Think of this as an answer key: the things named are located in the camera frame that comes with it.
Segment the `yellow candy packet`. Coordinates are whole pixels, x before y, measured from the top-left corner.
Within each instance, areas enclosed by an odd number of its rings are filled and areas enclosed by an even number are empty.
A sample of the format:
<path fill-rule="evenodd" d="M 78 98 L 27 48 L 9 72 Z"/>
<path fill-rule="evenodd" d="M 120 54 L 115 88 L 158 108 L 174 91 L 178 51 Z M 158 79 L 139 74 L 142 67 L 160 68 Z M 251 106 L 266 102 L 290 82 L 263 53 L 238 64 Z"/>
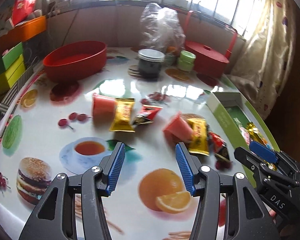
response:
<path fill-rule="evenodd" d="M 193 137 L 189 144 L 188 151 L 193 154 L 209 156 L 209 140 L 207 138 L 207 123 L 205 119 L 190 118 L 189 123 L 192 125 Z"/>
<path fill-rule="evenodd" d="M 134 133 L 134 128 L 130 124 L 132 109 L 135 104 L 134 98 L 116 98 L 116 109 L 114 119 L 109 131 Z"/>

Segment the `green white cardboard box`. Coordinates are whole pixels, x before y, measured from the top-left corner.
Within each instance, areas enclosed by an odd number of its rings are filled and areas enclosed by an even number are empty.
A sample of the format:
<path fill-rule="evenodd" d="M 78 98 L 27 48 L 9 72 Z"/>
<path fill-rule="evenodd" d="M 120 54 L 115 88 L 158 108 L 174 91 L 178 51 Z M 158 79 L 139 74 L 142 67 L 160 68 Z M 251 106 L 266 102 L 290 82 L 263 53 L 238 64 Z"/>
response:
<path fill-rule="evenodd" d="M 249 147 L 236 125 L 234 118 L 226 110 L 227 107 L 238 107 L 240 109 L 239 116 L 244 115 L 249 122 L 252 122 L 265 137 L 272 149 L 276 151 L 280 150 L 262 118 L 241 93 L 212 92 L 207 98 L 206 103 L 233 148 L 243 147 L 247 150 Z"/>

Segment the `cream patterned curtain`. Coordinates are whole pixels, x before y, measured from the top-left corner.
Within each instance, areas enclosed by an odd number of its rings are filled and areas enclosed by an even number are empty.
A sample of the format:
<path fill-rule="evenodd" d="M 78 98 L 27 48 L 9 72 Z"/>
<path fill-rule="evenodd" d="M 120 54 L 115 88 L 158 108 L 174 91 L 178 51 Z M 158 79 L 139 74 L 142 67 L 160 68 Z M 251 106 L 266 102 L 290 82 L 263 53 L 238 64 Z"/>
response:
<path fill-rule="evenodd" d="M 295 53 L 293 0 L 264 0 L 256 28 L 229 79 L 266 119 L 288 80 Z"/>

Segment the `red black triangular snack packet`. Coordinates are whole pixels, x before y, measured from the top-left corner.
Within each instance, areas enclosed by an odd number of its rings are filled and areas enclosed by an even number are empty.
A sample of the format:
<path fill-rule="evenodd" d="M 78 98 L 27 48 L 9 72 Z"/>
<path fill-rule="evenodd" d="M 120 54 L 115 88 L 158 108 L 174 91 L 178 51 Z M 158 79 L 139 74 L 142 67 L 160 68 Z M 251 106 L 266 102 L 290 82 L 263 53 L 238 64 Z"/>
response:
<path fill-rule="evenodd" d="M 162 110 L 162 107 L 143 105 L 136 114 L 133 125 L 151 124 L 155 116 Z"/>

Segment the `green yellow stacked boxes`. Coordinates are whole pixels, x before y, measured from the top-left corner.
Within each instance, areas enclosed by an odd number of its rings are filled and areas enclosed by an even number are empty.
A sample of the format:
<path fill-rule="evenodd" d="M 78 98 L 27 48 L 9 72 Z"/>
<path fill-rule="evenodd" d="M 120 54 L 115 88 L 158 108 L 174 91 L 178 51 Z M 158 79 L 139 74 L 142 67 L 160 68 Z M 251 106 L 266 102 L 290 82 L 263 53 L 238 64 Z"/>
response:
<path fill-rule="evenodd" d="M 0 57 L 0 97 L 12 88 L 24 72 L 23 43 L 20 42 Z"/>

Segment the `red dark snack packet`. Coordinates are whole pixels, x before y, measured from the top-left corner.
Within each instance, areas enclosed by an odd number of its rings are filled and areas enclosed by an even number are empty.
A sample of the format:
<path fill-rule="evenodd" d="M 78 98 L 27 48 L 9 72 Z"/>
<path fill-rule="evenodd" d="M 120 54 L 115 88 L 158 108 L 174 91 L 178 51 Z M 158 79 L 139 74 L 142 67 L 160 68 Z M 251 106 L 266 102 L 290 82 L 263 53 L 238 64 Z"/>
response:
<path fill-rule="evenodd" d="M 230 155 L 226 142 L 219 135 L 211 131 L 208 132 L 208 138 L 215 157 L 220 161 L 229 163 Z"/>

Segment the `small round teal tin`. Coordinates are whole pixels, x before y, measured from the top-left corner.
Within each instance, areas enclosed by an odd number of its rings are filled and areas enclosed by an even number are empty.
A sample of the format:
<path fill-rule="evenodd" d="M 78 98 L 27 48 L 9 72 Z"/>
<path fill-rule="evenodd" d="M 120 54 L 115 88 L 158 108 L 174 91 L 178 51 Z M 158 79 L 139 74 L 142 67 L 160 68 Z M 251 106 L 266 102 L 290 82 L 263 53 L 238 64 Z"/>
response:
<path fill-rule="evenodd" d="M 164 59 L 164 65 L 172 66 L 176 61 L 176 56 L 173 53 L 167 53 Z"/>

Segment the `gold long snack bar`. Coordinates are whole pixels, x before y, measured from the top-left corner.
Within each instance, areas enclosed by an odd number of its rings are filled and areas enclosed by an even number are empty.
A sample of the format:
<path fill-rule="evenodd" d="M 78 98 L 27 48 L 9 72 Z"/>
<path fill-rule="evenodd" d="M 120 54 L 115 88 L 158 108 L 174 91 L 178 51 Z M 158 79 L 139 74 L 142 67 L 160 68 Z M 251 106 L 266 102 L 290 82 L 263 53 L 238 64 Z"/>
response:
<path fill-rule="evenodd" d="M 250 139 L 252 141 L 256 141 L 259 142 L 260 144 L 267 146 L 268 142 L 265 139 L 265 137 L 261 134 L 261 132 L 259 131 L 259 129 L 254 125 L 253 122 L 248 122 L 246 124 L 246 128 L 247 132 L 250 135 Z"/>

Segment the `clear crumpled plastic bag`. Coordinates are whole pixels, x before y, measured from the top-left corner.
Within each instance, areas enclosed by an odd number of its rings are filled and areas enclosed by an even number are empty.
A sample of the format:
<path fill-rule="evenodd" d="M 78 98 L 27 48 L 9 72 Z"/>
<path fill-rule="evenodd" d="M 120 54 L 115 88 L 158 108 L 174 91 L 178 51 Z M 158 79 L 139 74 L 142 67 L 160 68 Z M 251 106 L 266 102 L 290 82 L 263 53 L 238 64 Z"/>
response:
<path fill-rule="evenodd" d="M 166 53 L 172 47 L 181 51 L 185 34 L 179 23 L 178 13 L 157 3 L 149 3 L 140 17 L 141 41 L 143 48 L 155 49 Z"/>

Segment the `red oval plastic bowl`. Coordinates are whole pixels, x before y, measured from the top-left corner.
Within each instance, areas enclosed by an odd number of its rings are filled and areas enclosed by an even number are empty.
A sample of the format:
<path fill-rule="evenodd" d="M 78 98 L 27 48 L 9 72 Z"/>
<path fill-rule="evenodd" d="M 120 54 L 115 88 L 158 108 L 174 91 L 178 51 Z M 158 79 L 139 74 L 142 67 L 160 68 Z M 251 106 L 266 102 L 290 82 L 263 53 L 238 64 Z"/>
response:
<path fill-rule="evenodd" d="M 43 59 L 47 77 L 55 83 L 78 81 L 101 71 L 106 65 L 107 45 L 79 41 L 62 46 Z"/>

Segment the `silver red sesame candy bar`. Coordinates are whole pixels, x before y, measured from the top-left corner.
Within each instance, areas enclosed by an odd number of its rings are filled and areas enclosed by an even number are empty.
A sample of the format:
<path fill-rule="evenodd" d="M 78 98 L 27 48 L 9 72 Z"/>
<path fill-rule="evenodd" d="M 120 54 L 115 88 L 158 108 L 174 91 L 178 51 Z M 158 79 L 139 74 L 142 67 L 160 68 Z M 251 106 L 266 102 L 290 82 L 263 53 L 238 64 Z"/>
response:
<path fill-rule="evenodd" d="M 248 130 L 245 129 L 243 126 L 239 126 L 239 130 L 240 130 L 240 133 L 241 133 L 242 137 L 244 138 L 246 144 L 249 146 L 251 139 L 250 139 L 250 134 L 249 134 Z"/>

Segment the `glass jar with white lid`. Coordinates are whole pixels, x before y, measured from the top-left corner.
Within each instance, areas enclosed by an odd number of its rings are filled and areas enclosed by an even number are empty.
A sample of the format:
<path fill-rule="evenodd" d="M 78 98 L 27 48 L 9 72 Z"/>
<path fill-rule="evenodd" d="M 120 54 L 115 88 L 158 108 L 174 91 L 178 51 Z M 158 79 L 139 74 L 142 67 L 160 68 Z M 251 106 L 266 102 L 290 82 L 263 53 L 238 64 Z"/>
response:
<path fill-rule="evenodd" d="M 138 71 L 143 78 L 157 79 L 165 59 L 165 54 L 154 49 L 138 51 Z"/>

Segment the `green stacked small jars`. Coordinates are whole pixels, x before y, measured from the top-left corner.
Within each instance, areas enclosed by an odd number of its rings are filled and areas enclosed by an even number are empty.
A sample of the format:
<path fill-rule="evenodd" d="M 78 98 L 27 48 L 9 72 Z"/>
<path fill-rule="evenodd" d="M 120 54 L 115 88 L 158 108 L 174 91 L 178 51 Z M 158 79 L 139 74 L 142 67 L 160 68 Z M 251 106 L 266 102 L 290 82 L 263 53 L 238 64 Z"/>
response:
<path fill-rule="evenodd" d="M 191 72 L 194 67 L 195 59 L 196 55 L 189 51 L 182 50 L 177 61 L 177 67 L 184 72 Z"/>

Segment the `orange storage box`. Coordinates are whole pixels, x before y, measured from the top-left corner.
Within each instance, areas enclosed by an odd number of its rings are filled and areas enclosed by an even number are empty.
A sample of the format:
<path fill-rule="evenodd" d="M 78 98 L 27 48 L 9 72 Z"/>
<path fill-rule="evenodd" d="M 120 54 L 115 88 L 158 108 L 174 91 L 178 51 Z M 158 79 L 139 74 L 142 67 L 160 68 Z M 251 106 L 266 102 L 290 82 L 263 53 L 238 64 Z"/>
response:
<path fill-rule="evenodd" d="M 25 42 L 44 31 L 46 31 L 45 16 L 40 16 L 15 27 L 0 37 L 0 54 L 6 49 L 11 49 L 20 42 Z"/>

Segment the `red jelly cup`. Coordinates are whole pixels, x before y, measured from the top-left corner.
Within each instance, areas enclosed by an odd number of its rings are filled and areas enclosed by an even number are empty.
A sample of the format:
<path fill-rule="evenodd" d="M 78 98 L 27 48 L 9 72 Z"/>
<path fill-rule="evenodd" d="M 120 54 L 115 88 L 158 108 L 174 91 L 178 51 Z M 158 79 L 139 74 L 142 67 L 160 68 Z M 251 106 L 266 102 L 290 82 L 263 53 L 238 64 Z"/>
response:
<path fill-rule="evenodd" d="M 193 129 L 178 112 L 162 130 L 166 139 L 173 143 L 189 143 L 193 138 Z"/>
<path fill-rule="evenodd" d="M 116 108 L 116 100 L 114 98 L 96 94 L 92 96 L 92 116 L 93 118 L 113 114 Z"/>

